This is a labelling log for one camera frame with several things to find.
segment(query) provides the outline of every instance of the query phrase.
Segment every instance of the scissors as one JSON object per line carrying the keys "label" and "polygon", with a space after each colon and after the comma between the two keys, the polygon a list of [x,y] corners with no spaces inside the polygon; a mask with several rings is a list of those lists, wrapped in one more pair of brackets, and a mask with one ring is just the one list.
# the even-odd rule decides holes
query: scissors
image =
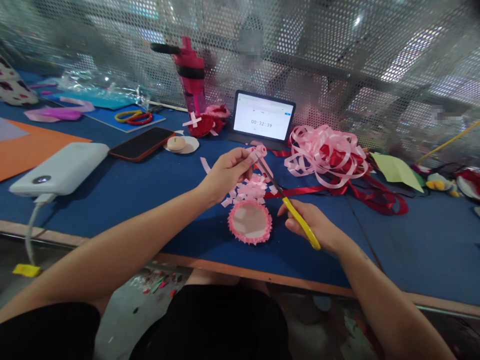
{"label": "scissors", "polygon": [[283,201],[283,203],[285,204],[286,208],[288,209],[288,211],[290,211],[290,213],[293,215],[293,217],[295,218],[295,220],[298,221],[298,223],[300,224],[301,228],[303,229],[303,231],[305,232],[307,238],[308,238],[308,241],[310,242],[310,245],[312,248],[314,248],[315,250],[320,250],[320,244],[319,244],[319,241],[317,240],[317,238],[315,237],[315,234],[314,232],[312,231],[312,229],[310,228],[310,226],[307,224],[307,222],[304,220],[304,218],[302,217],[302,215],[299,214],[299,212],[294,208],[294,206],[292,205],[292,203],[290,202],[289,198],[285,196],[284,192],[282,191],[282,188],[279,186],[279,184],[274,180],[273,176],[267,171],[267,167],[264,165],[264,163],[262,162],[262,159],[258,158],[258,163],[260,164],[261,166],[261,169],[263,170],[263,172],[268,176],[268,178],[270,179],[270,181],[273,183],[273,185],[275,186],[276,190],[278,191],[278,193],[280,194],[281,196],[281,200]]}
{"label": "scissors", "polygon": [[115,120],[122,124],[130,124],[134,126],[145,125],[152,122],[152,119],[154,118],[153,113],[161,107],[162,105],[154,106],[148,111],[133,110],[119,112],[115,115]]}

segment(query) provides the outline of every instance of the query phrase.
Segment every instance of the hand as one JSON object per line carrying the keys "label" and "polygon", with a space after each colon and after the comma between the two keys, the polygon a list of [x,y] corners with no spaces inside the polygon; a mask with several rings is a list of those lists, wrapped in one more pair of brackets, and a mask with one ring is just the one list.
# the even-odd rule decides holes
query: hand
{"label": "hand", "polygon": [[218,204],[238,183],[251,179],[253,163],[250,152],[241,147],[234,148],[218,158],[198,189],[211,206]]}
{"label": "hand", "polygon": [[[336,255],[348,246],[351,246],[354,241],[349,238],[342,230],[336,227],[318,207],[309,203],[303,203],[298,200],[290,199],[293,207],[298,211],[302,218],[306,221],[310,229],[315,234],[320,246],[325,250],[331,251]],[[292,233],[303,236],[308,240],[304,230],[294,219],[285,204],[282,204],[278,210],[277,216],[282,216],[288,212],[288,219],[285,226]]]}

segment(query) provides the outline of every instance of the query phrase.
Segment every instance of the perforated metal wall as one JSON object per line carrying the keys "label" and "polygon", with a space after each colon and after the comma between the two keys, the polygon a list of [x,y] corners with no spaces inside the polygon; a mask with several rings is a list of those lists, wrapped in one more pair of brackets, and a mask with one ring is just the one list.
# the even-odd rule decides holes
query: perforated metal wall
{"label": "perforated metal wall", "polygon": [[[111,71],[185,105],[170,55],[191,37],[210,103],[237,89],[297,103],[296,124],[413,161],[479,116],[480,9],[460,0],[2,0],[15,66]],[[447,114],[433,118],[433,109]],[[425,164],[480,166],[480,128]]]}

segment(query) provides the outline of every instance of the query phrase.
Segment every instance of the scissor handle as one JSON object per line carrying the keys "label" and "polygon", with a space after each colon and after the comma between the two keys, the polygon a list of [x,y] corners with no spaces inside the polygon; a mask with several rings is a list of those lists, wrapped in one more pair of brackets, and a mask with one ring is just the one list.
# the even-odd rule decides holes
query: scissor handle
{"label": "scissor handle", "polygon": [[320,250],[320,244],[319,244],[319,241],[317,240],[317,238],[315,237],[314,232],[312,231],[310,226],[307,224],[307,222],[304,220],[302,215],[300,215],[299,212],[297,211],[297,209],[294,208],[294,206],[290,202],[289,198],[284,197],[282,199],[282,201],[285,204],[288,211],[290,211],[290,213],[293,215],[295,220],[297,220],[298,223],[300,224],[301,228],[303,229],[303,231],[305,232],[305,234],[308,238],[308,241],[310,242],[311,247],[314,248],[315,250]]}
{"label": "scissor handle", "polygon": [[143,112],[138,116],[130,117],[126,123],[134,126],[145,125],[152,122],[153,114],[151,112]]}
{"label": "scissor handle", "polygon": [[143,113],[144,112],[141,110],[119,112],[115,115],[115,120],[117,120],[119,123],[126,124],[132,118],[140,116]]}

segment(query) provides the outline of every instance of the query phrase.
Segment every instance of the smartphone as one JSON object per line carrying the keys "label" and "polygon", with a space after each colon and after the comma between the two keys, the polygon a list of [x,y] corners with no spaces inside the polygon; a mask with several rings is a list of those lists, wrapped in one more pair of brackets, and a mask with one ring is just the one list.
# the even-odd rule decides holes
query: smartphone
{"label": "smartphone", "polygon": [[138,163],[163,146],[175,133],[161,127],[151,129],[114,147],[108,153],[116,158]]}

